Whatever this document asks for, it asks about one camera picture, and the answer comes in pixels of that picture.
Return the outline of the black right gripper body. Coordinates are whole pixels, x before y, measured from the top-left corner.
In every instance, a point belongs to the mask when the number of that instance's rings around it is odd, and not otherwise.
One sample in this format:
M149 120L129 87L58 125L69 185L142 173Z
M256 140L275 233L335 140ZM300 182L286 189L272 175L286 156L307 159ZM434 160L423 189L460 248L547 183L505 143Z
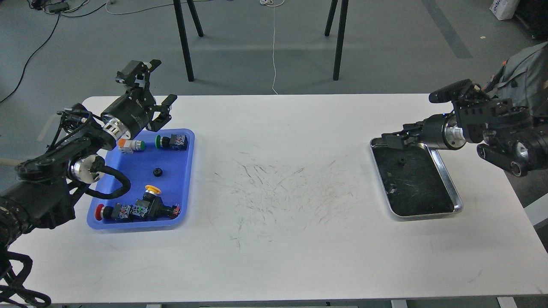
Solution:
M425 124L418 143L430 149L458 150L467 143L453 113L435 114L422 121Z

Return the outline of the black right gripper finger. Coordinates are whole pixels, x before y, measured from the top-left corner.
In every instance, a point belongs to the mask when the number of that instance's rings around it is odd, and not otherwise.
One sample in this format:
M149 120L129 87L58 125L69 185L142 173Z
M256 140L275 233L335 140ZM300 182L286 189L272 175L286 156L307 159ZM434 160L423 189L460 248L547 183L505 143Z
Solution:
M420 135L417 131L396 131L382 134L381 139L389 148L404 150L418 143Z
M420 134L423 130L424 124L424 121L403 124L401 130L394 131L390 134Z

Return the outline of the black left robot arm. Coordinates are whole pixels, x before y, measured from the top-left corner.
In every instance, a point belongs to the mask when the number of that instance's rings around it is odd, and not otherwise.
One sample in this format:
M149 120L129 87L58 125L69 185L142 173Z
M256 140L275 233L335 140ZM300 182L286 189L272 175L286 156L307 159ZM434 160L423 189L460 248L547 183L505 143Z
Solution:
M114 199L126 194L131 182L107 166L98 155L111 151L122 139L132 140L142 130L159 131L171 120L176 95L156 103L149 91L149 76L161 65L132 60L117 72L116 82L125 86L100 116L82 104L59 112L60 123L46 152L15 167L17 183L1 193L0 245L1 301L25 308L45 308L49 296L24 287L33 267L25 254L9 251L21 235L36 228L53 229L75 218L74 206L82 195Z

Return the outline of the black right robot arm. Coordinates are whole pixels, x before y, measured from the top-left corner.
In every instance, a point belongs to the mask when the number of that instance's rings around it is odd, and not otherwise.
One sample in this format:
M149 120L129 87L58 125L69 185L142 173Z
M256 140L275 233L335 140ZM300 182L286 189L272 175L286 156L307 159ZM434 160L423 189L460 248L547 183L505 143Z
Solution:
M429 94L433 104L450 102L450 113L404 124L402 130L381 135L390 148L424 144L430 149L458 150L477 145L478 156L515 177L547 168L547 120L533 117L528 107L511 99L495 99L470 79Z

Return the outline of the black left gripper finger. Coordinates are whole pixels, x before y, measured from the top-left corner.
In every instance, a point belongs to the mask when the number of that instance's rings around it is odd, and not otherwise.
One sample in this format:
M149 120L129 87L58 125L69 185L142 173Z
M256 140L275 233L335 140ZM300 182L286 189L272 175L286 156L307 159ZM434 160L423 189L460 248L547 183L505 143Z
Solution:
M177 95L170 94L167 95L166 99L162 101L161 104L156 104L153 107L153 111L155 113L158 113L156 118L153 120L154 122L168 122L171 120L172 116L170 115L170 111L172 109L172 104L178 99Z
M150 74L161 64L162 61L159 59L152 59L149 62L129 61L123 70L117 72L115 81L125 86L126 90L149 90Z

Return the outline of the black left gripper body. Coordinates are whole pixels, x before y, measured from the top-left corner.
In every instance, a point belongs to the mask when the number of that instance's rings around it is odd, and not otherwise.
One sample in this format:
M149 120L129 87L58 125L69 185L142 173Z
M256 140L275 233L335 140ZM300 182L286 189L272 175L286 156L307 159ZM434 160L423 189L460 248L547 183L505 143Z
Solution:
M158 115L155 105L149 90L127 90L101 113L102 128L115 139L135 139L143 129L159 131L167 122L153 121Z

